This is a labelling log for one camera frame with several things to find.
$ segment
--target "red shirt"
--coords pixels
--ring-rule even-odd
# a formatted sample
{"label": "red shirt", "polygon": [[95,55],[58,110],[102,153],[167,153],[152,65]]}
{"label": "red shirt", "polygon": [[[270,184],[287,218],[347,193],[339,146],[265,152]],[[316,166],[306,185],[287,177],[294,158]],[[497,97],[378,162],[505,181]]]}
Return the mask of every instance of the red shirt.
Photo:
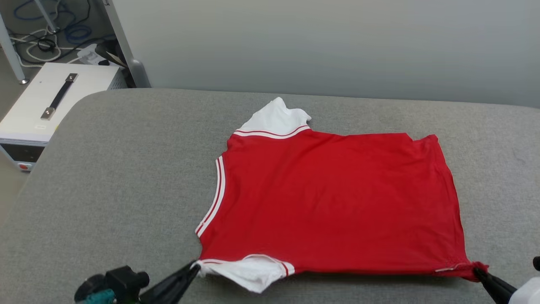
{"label": "red shirt", "polygon": [[465,254],[435,135],[341,136],[313,131],[310,119],[277,98],[228,140],[196,230],[202,274],[262,292],[304,271],[476,280],[472,269],[486,270]]}

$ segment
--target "gray table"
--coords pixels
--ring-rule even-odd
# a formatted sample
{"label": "gray table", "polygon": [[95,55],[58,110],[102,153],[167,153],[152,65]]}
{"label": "gray table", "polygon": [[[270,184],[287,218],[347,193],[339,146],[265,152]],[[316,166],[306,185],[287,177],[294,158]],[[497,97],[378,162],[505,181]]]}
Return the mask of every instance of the gray table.
{"label": "gray table", "polygon": [[[0,303],[69,303],[122,265],[151,284],[200,253],[214,160],[275,94],[130,89],[81,100],[0,230]],[[454,174],[467,253],[515,286],[537,275],[540,110],[457,102],[281,95],[317,131],[436,134]],[[490,303],[479,283],[415,276],[293,275],[261,295],[197,278],[182,303]]]}

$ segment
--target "white device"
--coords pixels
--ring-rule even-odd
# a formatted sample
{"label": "white device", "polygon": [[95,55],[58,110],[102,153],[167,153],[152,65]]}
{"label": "white device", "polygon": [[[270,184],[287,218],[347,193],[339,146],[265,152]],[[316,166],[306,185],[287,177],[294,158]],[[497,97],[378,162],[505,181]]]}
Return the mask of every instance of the white device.
{"label": "white device", "polygon": [[45,63],[0,122],[0,150],[17,168],[31,171],[73,105],[89,94],[124,88],[118,67]]}

